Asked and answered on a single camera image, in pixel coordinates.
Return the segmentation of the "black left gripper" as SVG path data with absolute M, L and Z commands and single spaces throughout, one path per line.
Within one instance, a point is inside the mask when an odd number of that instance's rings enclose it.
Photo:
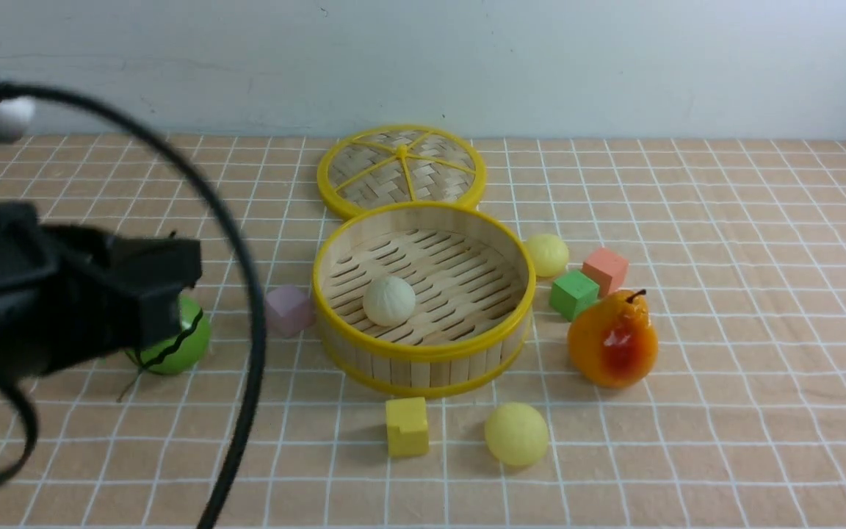
M 197 239 L 44 223 L 31 202 L 0 201 L 0 383 L 175 337 L 201 275 Z

